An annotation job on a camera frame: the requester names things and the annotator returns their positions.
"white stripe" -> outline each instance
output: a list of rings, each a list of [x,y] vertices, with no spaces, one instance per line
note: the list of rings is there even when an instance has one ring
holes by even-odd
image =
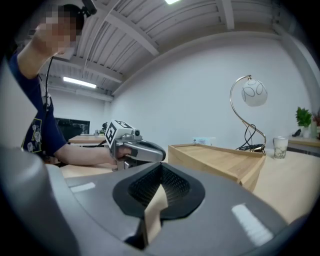
[[[95,187],[96,187],[96,185],[93,182],[90,182],[90,183],[79,185],[79,186],[73,186],[70,189],[73,193],[77,193],[77,192],[81,192],[81,191],[85,191],[85,190],[90,190]]]
[[[238,204],[232,207],[231,210],[244,229],[247,237],[255,246],[262,246],[274,238],[271,231],[244,204]]]

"green plant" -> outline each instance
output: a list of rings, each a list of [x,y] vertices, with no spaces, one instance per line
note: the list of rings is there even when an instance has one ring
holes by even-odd
[[[308,127],[311,124],[312,114],[305,108],[298,107],[295,117],[298,126]]]

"table lamp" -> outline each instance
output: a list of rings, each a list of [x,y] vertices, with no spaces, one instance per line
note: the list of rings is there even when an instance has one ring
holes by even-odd
[[[258,107],[263,105],[268,98],[268,92],[264,86],[264,84],[256,79],[252,79],[251,75],[246,75],[246,76],[242,76],[240,78],[238,78],[234,84],[231,87],[230,90],[230,103],[231,103],[231,107],[234,111],[234,113],[238,116],[238,118],[241,119],[241,121],[244,123],[244,125],[248,128],[251,127],[252,129],[254,129],[255,131],[257,131],[258,133],[260,133],[263,138],[264,138],[264,143],[261,145],[253,145],[252,148],[250,148],[251,152],[262,152],[264,153],[264,149],[266,146],[266,136],[263,132],[261,132],[260,130],[258,130],[254,125],[248,123],[247,121],[245,121],[235,110],[234,104],[232,102],[232,92],[233,89],[235,87],[235,85],[242,79],[247,79],[247,81],[244,83],[244,85],[242,86],[242,99],[243,101],[250,107]]]

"ceiling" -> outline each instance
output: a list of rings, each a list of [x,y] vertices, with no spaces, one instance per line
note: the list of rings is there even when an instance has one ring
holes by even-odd
[[[59,82],[66,76],[97,85],[97,89],[87,90],[111,95],[140,68],[178,45],[228,31],[274,33],[272,24],[279,22],[281,13],[278,1],[274,0],[93,2],[98,12],[86,19],[73,55],[52,62],[52,85],[72,87]],[[80,0],[47,2],[50,3],[83,6]],[[35,24],[29,23],[29,31]],[[48,63],[40,73],[45,75],[47,69]]]

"man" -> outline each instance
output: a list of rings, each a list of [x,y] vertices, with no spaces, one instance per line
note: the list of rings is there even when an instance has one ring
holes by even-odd
[[[76,40],[84,25],[84,17],[79,11],[80,9],[74,5],[61,6],[36,28],[32,40],[10,60],[9,66],[14,77],[38,111],[22,147],[39,155],[45,151],[47,155],[55,156],[65,164],[115,165],[115,159],[105,147],[85,148],[68,145],[57,127],[53,115],[53,102],[48,103],[50,106],[46,112],[42,99],[39,71],[48,59]],[[117,157],[121,158],[130,153],[129,148],[123,147],[117,152]]]

